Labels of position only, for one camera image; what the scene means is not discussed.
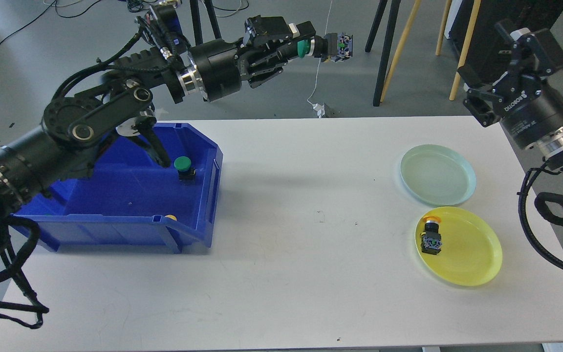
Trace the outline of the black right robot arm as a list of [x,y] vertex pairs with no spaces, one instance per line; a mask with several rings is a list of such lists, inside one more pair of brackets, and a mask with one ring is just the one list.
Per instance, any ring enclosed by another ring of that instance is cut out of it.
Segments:
[[[541,245],[530,227],[526,203],[541,173],[563,173],[563,96],[548,78],[563,69],[563,50],[549,29],[516,28],[511,20],[496,23],[511,47],[506,72],[494,83],[482,83],[467,65],[457,71],[465,81],[463,105],[483,127],[500,123],[520,149],[537,147],[543,164],[527,170],[518,192],[518,214],[530,245],[546,261],[563,270],[563,260]],[[563,227],[563,193],[539,192],[534,206],[549,223]]]

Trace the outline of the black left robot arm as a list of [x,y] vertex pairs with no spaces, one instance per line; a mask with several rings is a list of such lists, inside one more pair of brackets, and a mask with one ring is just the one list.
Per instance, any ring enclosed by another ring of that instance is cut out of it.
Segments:
[[173,165],[152,131],[156,118],[151,89],[165,85],[175,103],[201,93],[213,102],[259,87],[295,58],[326,61],[337,54],[336,34],[317,35],[311,22],[255,16],[244,36],[192,46],[178,27],[178,0],[164,0],[136,18],[137,33],[116,54],[67,78],[45,107],[40,125],[0,147],[0,283],[11,279],[28,305],[0,301],[0,319],[29,329],[49,312],[22,271],[40,239],[40,227],[16,216],[35,196],[50,196],[57,180],[88,177],[96,161],[123,136],[159,166]]

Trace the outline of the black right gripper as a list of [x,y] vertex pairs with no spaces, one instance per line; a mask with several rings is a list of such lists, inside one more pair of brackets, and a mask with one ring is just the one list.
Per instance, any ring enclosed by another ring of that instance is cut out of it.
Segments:
[[[521,149],[550,143],[563,134],[563,96],[547,79],[563,70],[563,49],[547,28],[532,32],[517,29],[512,21],[499,21],[495,29],[511,46],[507,71],[493,92],[469,65],[458,67],[465,83],[463,106],[484,128],[500,123]],[[541,87],[525,87],[525,80]]]

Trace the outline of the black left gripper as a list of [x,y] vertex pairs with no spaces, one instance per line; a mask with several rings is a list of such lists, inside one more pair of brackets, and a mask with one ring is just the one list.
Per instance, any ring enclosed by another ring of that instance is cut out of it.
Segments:
[[179,82],[184,94],[200,93],[205,102],[238,92],[243,82],[257,88],[283,71],[289,62],[286,54],[309,53],[315,36],[311,22],[250,17],[244,22],[243,45],[216,39],[191,47]]

